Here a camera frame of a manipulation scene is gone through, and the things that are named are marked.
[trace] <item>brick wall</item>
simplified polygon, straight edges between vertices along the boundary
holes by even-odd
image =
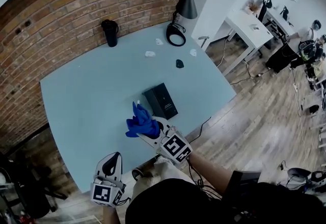
[[[119,36],[168,21],[178,0],[8,0],[0,8],[0,151],[47,122],[39,81],[106,43],[100,23]]]

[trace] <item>black box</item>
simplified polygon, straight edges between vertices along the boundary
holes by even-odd
[[[147,90],[144,95],[153,109],[155,116],[170,119],[178,114],[177,108],[164,83]]]

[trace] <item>desk lamp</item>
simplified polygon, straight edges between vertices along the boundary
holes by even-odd
[[[197,18],[197,9],[194,0],[179,0],[176,6],[176,11],[173,13],[173,19],[172,22],[168,25],[167,28],[167,41],[176,47],[181,47],[185,44],[186,38],[183,33],[185,33],[185,28],[176,22],[177,14],[180,14],[182,17],[188,18],[188,19],[194,19]],[[172,35],[178,35],[183,39],[182,44],[176,44],[173,43],[170,39]]]

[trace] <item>wooden floor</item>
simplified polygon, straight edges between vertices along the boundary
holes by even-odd
[[[211,44],[207,50],[216,65],[221,61],[223,47],[222,40]],[[225,58],[219,69],[223,71],[244,49],[246,45],[241,40],[226,42]],[[266,71],[263,62],[271,51],[263,47],[262,52],[262,59],[255,55],[249,61],[252,76]],[[192,143],[193,148],[211,162],[231,170],[260,170],[261,181],[286,181],[286,172],[278,168],[282,160],[288,167],[303,167],[311,171],[320,169],[320,164],[325,163],[326,159],[323,150],[317,148],[317,130],[310,130],[309,126],[318,124],[322,116],[311,118],[298,109],[298,102],[301,104],[310,90],[303,68],[296,68],[294,77],[298,94],[294,91],[293,75],[288,68],[277,75],[269,72],[262,77],[234,84],[237,95],[204,125],[201,137]],[[245,64],[239,64],[226,78],[230,83],[249,78]],[[310,99],[307,98],[305,102],[315,100]],[[198,133],[199,128],[187,138],[191,140]],[[48,214],[39,223],[102,221],[101,207],[89,201],[89,194],[78,191],[49,132],[31,140],[23,150],[32,164],[49,166],[53,171],[53,185],[59,191],[70,194],[65,201],[57,200],[59,210]],[[181,169],[188,174],[186,164]],[[123,180],[128,183],[125,195],[131,195],[134,181],[130,173],[124,175]],[[126,206],[118,209],[122,222]]]

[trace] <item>person's arm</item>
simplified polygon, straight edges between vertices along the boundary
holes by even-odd
[[[293,35],[288,36],[286,39],[287,39],[287,40],[291,40],[291,39],[297,39],[297,38],[299,38],[299,37],[300,37],[299,33],[296,32],[296,33],[294,33]]]
[[[120,224],[117,210],[112,207],[103,207],[104,224]]]
[[[198,171],[198,173],[202,175],[220,195],[225,193],[232,176],[230,170],[211,164],[195,152],[190,153],[189,161],[196,171]]]

